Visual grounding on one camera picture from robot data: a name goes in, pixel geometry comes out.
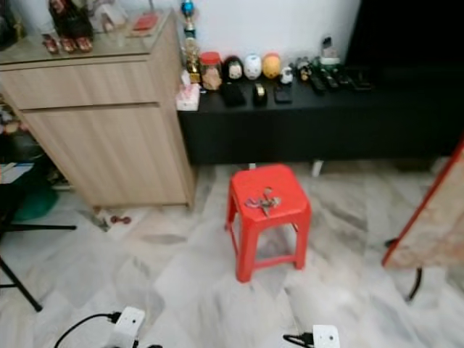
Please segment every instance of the marble floor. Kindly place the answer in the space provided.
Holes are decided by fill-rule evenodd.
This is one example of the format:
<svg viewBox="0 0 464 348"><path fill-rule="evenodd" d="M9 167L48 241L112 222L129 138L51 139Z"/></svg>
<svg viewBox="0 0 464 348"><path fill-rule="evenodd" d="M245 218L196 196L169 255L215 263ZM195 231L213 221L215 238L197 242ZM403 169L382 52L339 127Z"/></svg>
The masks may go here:
<svg viewBox="0 0 464 348"><path fill-rule="evenodd" d="M428 269L413 303L413 270L381 267L383 242L399 234L434 176L387 162L327 163L319 178L292 165L313 208L307 267L235 279L224 232L228 179L238 166L200 170L196 205L150 208L131 229L102 232L72 194L41 223L76 231L7 234L2 257L44 305L35 314L15 289L0 293L0 347L53 347L73 323L127 305L146 311L140 347L296 347L283 334L335 325L343 348L464 347L464 270ZM266 231L260 257L294 245L287 227ZM7 281L0 275L0 281ZM112 325L95 320L63 347L103 347Z"/></svg>

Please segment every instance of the black stand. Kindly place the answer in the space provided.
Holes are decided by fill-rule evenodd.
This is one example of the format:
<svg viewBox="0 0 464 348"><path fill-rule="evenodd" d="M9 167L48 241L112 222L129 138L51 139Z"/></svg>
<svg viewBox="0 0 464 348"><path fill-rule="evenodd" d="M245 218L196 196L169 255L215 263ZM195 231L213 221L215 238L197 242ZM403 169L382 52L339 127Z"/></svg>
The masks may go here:
<svg viewBox="0 0 464 348"><path fill-rule="evenodd" d="M398 241L398 238L390 239L389 241L385 242L385 247L389 248L393 243L396 243L397 241ZM418 293L419 287L421 286L421 282L422 282L422 268L417 268L415 270L414 286L411 289L409 295L407 295L407 297L405 298L406 302L411 302L414 299L415 295Z"/></svg>
<svg viewBox="0 0 464 348"><path fill-rule="evenodd" d="M6 225L0 227L0 232L13 232L13 231L37 231L37 230L69 230L73 231L77 227L73 225ZM0 269L2 269L8 278L12 281L11 284L0 284L0 289L8 289L8 288L18 288L22 295L29 301L29 303L34 307L36 312L40 312L42 310L42 306L37 303L36 299L32 297L30 292L24 287L24 285L20 282L17 276L12 272L12 270L7 266L7 264L3 261L0 256Z"/></svg>

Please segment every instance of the red lid jar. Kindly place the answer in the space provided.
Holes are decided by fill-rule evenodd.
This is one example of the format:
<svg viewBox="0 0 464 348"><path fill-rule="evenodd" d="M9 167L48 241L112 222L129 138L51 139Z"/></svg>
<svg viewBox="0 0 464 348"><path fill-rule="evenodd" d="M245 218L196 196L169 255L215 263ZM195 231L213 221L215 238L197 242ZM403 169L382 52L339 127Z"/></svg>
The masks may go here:
<svg viewBox="0 0 464 348"><path fill-rule="evenodd" d="M223 79L221 78L220 55L217 52L205 52L200 55L202 83L205 89L216 91Z"/></svg>

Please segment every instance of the cabinet door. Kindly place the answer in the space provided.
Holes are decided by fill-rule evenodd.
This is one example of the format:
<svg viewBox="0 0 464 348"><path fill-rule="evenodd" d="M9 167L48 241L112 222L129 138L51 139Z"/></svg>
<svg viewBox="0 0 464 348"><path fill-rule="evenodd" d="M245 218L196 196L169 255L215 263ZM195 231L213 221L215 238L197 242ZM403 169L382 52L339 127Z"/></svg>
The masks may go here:
<svg viewBox="0 0 464 348"><path fill-rule="evenodd" d="M169 132L154 105L24 114L63 174L96 206L186 202Z"/></svg>

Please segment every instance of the red plastic stool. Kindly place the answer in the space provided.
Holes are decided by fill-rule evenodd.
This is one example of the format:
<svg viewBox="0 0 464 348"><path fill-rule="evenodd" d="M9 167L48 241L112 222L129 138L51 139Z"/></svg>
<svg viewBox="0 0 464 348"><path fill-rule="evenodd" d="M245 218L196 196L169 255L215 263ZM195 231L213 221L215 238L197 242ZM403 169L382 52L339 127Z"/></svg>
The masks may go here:
<svg viewBox="0 0 464 348"><path fill-rule="evenodd" d="M272 191L270 198L280 197L277 207L269 209L266 216L260 208L245 205L249 199L264 198L266 188ZM233 232L236 213L241 217L239 244ZM253 270L277 265L282 262L294 262L295 268L305 266L307 239L310 232L311 206L297 178L285 165L269 165L253 170L244 170L235 174L230 182L226 229L232 237L233 248L238 258L237 279L245 283L252 277ZM266 228L291 223L297 232L297 248L294 255L274 257L269 260L254 261L258 237Z"/></svg>

